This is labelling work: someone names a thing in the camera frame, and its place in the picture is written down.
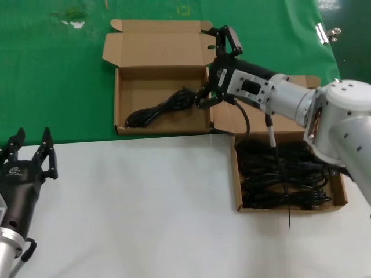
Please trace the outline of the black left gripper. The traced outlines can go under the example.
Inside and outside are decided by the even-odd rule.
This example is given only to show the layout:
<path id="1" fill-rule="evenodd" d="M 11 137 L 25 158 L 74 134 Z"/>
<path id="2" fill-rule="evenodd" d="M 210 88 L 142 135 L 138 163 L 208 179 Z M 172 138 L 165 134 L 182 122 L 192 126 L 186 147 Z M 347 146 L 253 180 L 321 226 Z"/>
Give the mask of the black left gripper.
<path id="1" fill-rule="evenodd" d="M 1 164 L 4 164 L 1 167 L 1 196 L 7 205 L 1 227 L 21 236 L 29 233 L 45 178 L 58 178 L 57 156 L 50 128 L 44 129 L 41 144 L 31 161 L 18 160 L 18 151 L 25 137 L 25 131 L 20 127 L 1 147 Z M 42 171 L 41 166 L 46 158 L 49 159 L 49 169 Z"/>

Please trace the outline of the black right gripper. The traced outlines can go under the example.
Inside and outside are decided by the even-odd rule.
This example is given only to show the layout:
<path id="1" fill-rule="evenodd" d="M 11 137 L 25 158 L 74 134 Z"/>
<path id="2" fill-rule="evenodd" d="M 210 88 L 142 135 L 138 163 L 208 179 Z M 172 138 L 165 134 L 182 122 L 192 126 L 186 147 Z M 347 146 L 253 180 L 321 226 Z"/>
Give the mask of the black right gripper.
<path id="1" fill-rule="evenodd" d="M 208 109 L 222 102 L 222 94 L 237 98 L 250 98 L 266 91 L 277 73 L 236 58 L 243 47 L 232 27 L 211 27 L 201 33 L 216 38 L 216 58 L 209 67 L 208 85 L 203 85 L 195 95 L 195 105 Z"/>

